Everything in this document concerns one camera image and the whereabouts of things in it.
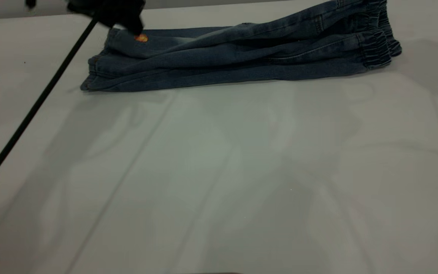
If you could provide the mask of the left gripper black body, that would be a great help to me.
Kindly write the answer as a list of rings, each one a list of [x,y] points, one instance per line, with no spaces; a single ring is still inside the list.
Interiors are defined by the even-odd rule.
[[[67,9],[109,23],[140,21],[144,0],[68,0]]]

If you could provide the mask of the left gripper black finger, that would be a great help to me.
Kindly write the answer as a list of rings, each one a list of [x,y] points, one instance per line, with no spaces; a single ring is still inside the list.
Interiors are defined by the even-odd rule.
[[[124,27],[128,32],[135,36],[141,35],[144,25],[140,17],[123,17],[116,24]]]

